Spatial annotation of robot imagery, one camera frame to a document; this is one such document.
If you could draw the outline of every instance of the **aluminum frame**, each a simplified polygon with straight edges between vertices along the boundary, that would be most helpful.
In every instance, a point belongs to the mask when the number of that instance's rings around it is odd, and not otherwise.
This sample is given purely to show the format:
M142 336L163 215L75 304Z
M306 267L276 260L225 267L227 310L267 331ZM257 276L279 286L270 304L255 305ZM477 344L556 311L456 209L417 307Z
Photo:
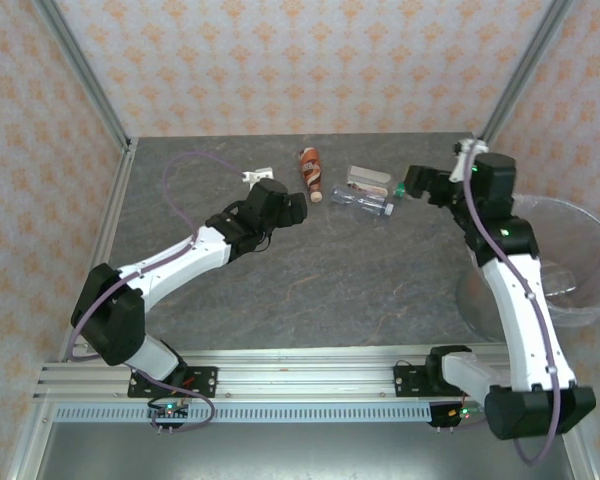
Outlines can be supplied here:
M573 4L573 0L553 0L547 13L540 22L531 43L522 55L520 63L509 79L504 92L498 101L495 110L487 121L487 124L480 135L487 144L493 142L498 133L509 118L516 102L524 91L529 79L533 76L540 59L547 51L554 34L562 26L562 20Z
M100 85L98 77L93 73L89 62L87 61L87 57L78 45L73 33L71 33L71 29L69 28L60 7L58 7L55 0L33 0L33 2L40 13L40 16L46 22L49 30L58 41L67 61L73 67L78 80L80 80L87 95L93 102L107 131L120 148L125 149L129 144L129 137L125 132L124 126L122 125L122 122L120 122L114 108L111 106L107 95L104 93L104 89L102 88L102 85Z
M393 366L398 360L423 364L433 345L405 347L336 347L280 350L184 352L190 365L220 368L216 398L219 406L253 404L374 404L405 402L394 392ZM470 346L478 358L496 370L509 368L504 344ZM76 354L86 353L79 347ZM130 405L146 399L126 396L130 371L102 361L81 364L47 363L35 388L34 408L20 440L10 480L36 478L42 464L55 413L60 405ZM418 397L414 402L459 400ZM591 447L594 420L582 422L564 435L565 448L577 480L600 479L600 457Z
M132 138L129 142L129 146L122 152L120 159L118 160L118 166L107 194L106 206L102 212L100 227L98 229L98 238L94 243L91 252L90 269L102 262L106 262L111 255L111 248L113 247L118 219L120 218L120 212L122 211L124 195L127 191L127 184L129 183L129 176L131 175L131 167L133 166L137 147L138 139ZM62 347L57 356L58 361L64 360L72 330L73 328L71 325L67 325L62 340ZM84 342L85 340L82 337L79 337L78 341Z

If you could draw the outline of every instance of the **patterned wallpaper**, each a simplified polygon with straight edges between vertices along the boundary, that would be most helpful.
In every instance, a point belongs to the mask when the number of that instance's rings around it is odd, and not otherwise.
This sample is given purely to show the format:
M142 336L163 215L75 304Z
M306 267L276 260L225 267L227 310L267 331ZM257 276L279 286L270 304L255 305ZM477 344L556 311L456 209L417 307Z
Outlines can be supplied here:
M60 0L132 136L470 131L549 0Z
M0 1L0 480L55 359L119 153L31 0Z
M576 2L495 149L518 159L521 191L600 217L600 0ZM561 341L580 381L595 388L600 424L600 323L563 331Z

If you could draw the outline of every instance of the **clear plastic bin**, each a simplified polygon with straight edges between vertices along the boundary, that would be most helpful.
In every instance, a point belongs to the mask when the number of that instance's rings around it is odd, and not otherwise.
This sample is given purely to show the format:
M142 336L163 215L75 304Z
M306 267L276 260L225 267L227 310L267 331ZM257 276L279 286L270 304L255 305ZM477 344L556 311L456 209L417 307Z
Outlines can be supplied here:
M600 221L563 200L517 195L513 212L528 220L540 248L542 285L556 327L583 327L600 319ZM458 282L456 302L478 334L504 341L491 290L476 269Z

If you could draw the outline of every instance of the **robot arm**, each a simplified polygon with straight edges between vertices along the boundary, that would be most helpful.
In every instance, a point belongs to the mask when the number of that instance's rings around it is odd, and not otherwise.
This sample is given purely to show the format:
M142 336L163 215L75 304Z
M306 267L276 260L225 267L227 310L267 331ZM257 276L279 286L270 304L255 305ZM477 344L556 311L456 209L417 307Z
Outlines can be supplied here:
M469 146L456 146L458 164L453 172L412 166L405 179L406 192L420 198L426 191L429 203L446 207L465 234L465 242L491 288L503 323L509 350L510 372L506 375L480 363L467 347L437 347L427 359L432 382L439 389L454 386L485 407L491 431L500 439L546 434L552 405L551 372L547 366L542 332L521 283L500 261L477 230L462 189ZM565 433L595 407L589 387L577 386L551 323L542 290L538 246L531 225L514 215L515 161L505 155L487 153L477 142L471 190L478 214L490 236L505 252L533 290L546 321L554 353L562 408L558 433Z
M186 238L119 270L104 263L89 273L71 317L74 327L102 292L121 278L139 274L96 309L82 330L82 336L108 365L124 363L169 385L182 385L186 363L168 345L145 333L145 314L198 275L253 252L264 240L271 239L275 228L304 221L304 195L288 194L284 185L268 178L269 174L259 175L257 183L245 178L252 185L247 199L209 218L195 241ZM156 267L161 261L164 264Z

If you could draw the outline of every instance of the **gray table surface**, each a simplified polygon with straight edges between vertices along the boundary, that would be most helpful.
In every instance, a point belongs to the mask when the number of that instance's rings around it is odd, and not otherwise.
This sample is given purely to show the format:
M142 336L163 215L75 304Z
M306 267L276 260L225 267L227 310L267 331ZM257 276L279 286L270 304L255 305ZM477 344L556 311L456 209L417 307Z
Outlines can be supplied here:
M243 170L273 167L290 192L306 191L298 152L317 147L324 200L307 220L274 232L271 247L184 285L155 306L147 331L177 349L413 345L484 341L461 319L455 289L469 258L448 211L423 200L396 202L375 217L329 200L348 165L404 175L407 165L451 169L464 133L280 135L141 139L111 254L122 266L182 240L187 226L167 205L162 173L199 150ZM247 184L213 161L177 164L171 191L199 225Z

